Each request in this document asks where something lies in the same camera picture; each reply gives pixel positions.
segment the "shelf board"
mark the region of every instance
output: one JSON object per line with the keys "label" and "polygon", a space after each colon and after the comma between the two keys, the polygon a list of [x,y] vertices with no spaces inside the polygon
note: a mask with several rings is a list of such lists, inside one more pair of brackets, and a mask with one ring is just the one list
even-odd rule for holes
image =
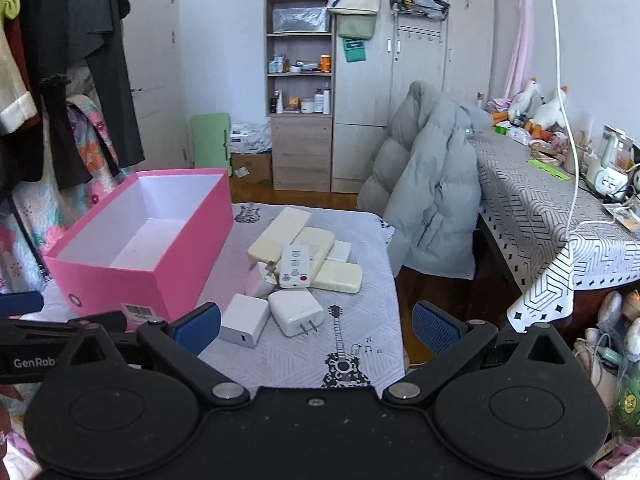
{"label": "shelf board", "polygon": [[300,73],[295,73],[295,72],[276,72],[273,74],[267,74],[267,77],[282,77],[282,76],[293,76],[293,77],[300,77],[300,76],[320,76],[320,77],[331,77],[331,73],[330,72],[300,72]]}
{"label": "shelf board", "polygon": [[273,32],[272,34],[267,34],[267,38],[302,38],[305,36],[322,36],[330,38],[332,36],[332,32]]}
{"label": "shelf board", "polygon": [[332,119],[333,118],[333,114],[303,114],[302,112],[300,112],[299,114],[267,114],[267,117],[302,117],[302,118],[308,118],[308,117],[315,117],[315,118],[321,118],[321,117],[325,117],[325,118],[329,118]]}

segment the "white door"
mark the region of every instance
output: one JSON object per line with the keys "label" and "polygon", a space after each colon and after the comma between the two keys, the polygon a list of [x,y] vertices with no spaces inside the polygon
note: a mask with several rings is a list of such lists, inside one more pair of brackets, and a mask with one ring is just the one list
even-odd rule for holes
{"label": "white door", "polygon": [[145,161],[138,170],[186,168],[188,138],[178,57],[178,0],[129,0],[123,20],[129,81]]}
{"label": "white door", "polygon": [[360,192],[364,181],[373,174],[373,158],[385,139],[385,129],[379,126],[336,124],[332,191]]}
{"label": "white door", "polygon": [[449,0],[444,89],[474,102],[487,94],[494,52],[495,0]]}
{"label": "white door", "polygon": [[388,0],[380,0],[373,38],[364,42],[367,59],[347,63],[342,38],[335,47],[335,122],[387,126],[391,87],[394,19]]}
{"label": "white door", "polygon": [[446,52],[446,25],[437,20],[399,14],[394,34],[394,69],[391,86],[391,117],[416,80],[442,89]]}

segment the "clear plastic storage box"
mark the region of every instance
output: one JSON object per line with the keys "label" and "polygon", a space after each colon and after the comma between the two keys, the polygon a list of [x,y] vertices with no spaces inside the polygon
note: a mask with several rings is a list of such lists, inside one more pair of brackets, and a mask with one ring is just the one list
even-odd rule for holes
{"label": "clear plastic storage box", "polygon": [[274,32],[329,32],[325,7],[273,9]]}

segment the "floral blanket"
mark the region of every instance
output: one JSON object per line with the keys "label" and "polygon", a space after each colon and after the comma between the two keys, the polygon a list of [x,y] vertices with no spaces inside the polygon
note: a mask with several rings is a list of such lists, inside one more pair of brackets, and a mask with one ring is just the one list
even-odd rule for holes
{"label": "floral blanket", "polygon": [[[49,117],[44,112],[44,170],[39,182],[21,182],[13,192],[31,240],[46,253],[84,213],[120,183],[124,173],[111,175],[97,135],[118,163],[102,112],[84,95],[67,98],[67,113],[81,159],[93,179],[60,191],[55,180],[49,142]],[[42,290],[45,278],[13,215],[0,211],[0,293]]]}

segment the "tablecloth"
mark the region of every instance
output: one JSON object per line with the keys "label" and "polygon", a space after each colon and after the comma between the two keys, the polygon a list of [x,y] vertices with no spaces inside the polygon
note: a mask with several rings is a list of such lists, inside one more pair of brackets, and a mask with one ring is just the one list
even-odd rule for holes
{"label": "tablecloth", "polygon": [[[243,292],[251,266],[246,250],[284,206],[247,203],[233,208],[234,225],[198,302],[214,301],[222,313],[233,295]],[[350,262],[363,270],[360,292],[310,289],[326,311],[317,333],[286,337],[270,317],[255,349],[216,339],[200,358],[252,392],[258,386],[321,388],[326,385],[327,361],[336,352],[336,324],[327,309],[337,305],[342,311],[339,330],[347,357],[361,371],[361,384],[371,384],[380,394],[404,376],[398,297],[386,254],[394,229],[371,213],[300,209],[311,212],[309,226],[327,229],[337,240],[351,243]],[[26,318],[53,321],[74,316],[55,282],[49,283],[44,297],[42,312]]]}
{"label": "tablecloth", "polygon": [[[617,224],[582,226],[571,247],[566,245],[573,177],[562,181],[539,170],[527,162],[527,146],[491,131],[476,134],[470,143],[478,155],[481,216],[523,291],[529,314],[555,303],[559,310],[553,316],[564,317],[574,289],[640,279],[640,241]],[[581,189],[572,226],[585,220],[611,218],[600,200]]]}

